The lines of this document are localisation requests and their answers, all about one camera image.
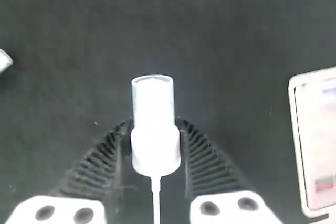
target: screw hole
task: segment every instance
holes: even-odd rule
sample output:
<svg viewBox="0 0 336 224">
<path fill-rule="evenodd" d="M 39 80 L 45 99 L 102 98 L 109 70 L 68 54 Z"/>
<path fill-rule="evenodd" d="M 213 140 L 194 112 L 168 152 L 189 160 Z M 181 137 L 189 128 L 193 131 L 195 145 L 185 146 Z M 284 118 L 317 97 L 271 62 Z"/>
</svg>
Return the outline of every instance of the screw hole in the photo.
<svg viewBox="0 0 336 224">
<path fill-rule="evenodd" d="M 87 224 L 93 219 L 93 210 L 91 208 L 79 209 L 73 218 L 75 224 Z"/>
<path fill-rule="evenodd" d="M 238 201 L 238 206 L 241 210 L 256 211 L 258 210 L 258 204 L 251 198 L 241 198 Z"/>
<path fill-rule="evenodd" d="M 211 201 L 202 203 L 200 206 L 200 209 L 201 209 L 201 213 L 204 215 L 214 216 L 214 215 L 219 215 L 220 213 L 219 207 Z"/>
<path fill-rule="evenodd" d="M 54 211 L 55 211 L 55 208 L 53 206 L 42 207 L 36 212 L 35 219 L 37 221 L 48 220 L 51 218 L 51 216 L 53 216 Z"/>
</svg>

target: black tabletop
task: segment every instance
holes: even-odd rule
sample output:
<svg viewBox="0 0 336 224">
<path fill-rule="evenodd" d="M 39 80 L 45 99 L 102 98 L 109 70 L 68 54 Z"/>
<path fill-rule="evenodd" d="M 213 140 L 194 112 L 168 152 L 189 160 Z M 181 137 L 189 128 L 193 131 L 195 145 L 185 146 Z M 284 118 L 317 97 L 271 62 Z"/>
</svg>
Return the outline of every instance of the black tabletop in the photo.
<svg viewBox="0 0 336 224">
<path fill-rule="evenodd" d="M 284 223 L 300 208 L 288 80 L 336 64 L 334 0 L 0 0 L 0 222 L 132 115 L 132 78 L 175 80 L 176 115 L 229 153 Z M 131 170 L 129 223 L 151 223 Z M 163 179 L 162 223 L 187 223 Z"/>
</svg>

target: white cylindrical object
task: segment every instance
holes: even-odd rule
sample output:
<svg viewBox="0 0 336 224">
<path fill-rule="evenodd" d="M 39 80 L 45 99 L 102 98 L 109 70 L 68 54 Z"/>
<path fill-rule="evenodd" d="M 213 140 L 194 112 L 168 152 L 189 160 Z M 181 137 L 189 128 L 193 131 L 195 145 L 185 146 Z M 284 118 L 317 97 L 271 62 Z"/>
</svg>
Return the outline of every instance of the white cylindrical object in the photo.
<svg viewBox="0 0 336 224">
<path fill-rule="evenodd" d="M 173 173 L 181 164 L 180 132 L 175 126 L 173 78 L 141 76 L 132 80 L 134 129 L 132 164 L 147 177 Z"/>
<path fill-rule="evenodd" d="M 174 81 L 149 75 L 132 80 L 134 127 L 175 125 Z"/>
<path fill-rule="evenodd" d="M 13 60 L 11 57 L 4 50 L 0 49 L 0 73 L 12 64 Z"/>
</svg>

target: white tube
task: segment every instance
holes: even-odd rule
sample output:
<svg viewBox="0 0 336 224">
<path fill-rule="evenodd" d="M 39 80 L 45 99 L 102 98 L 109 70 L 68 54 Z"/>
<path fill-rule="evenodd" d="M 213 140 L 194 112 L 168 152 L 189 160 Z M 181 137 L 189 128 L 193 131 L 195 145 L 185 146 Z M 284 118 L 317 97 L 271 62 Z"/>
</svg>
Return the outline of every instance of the white tube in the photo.
<svg viewBox="0 0 336 224">
<path fill-rule="evenodd" d="M 152 194 L 153 194 L 153 219 L 154 224 L 160 224 L 160 190 L 161 177 L 152 177 Z"/>
</svg>

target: cylindrical cap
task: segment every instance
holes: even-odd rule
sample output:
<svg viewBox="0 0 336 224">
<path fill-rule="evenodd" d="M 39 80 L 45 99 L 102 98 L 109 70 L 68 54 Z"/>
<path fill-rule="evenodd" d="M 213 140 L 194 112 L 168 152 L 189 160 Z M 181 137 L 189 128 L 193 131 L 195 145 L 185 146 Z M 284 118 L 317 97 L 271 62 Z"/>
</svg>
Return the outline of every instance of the cylindrical cap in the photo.
<svg viewBox="0 0 336 224">
<path fill-rule="evenodd" d="M 173 78 L 169 76 L 141 76 L 132 80 L 132 164 L 144 176 L 166 176 L 181 164 L 173 86 Z"/>
<path fill-rule="evenodd" d="M 132 80 L 134 127 L 175 125 L 174 81 L 163 75 Z"/>
</svg>

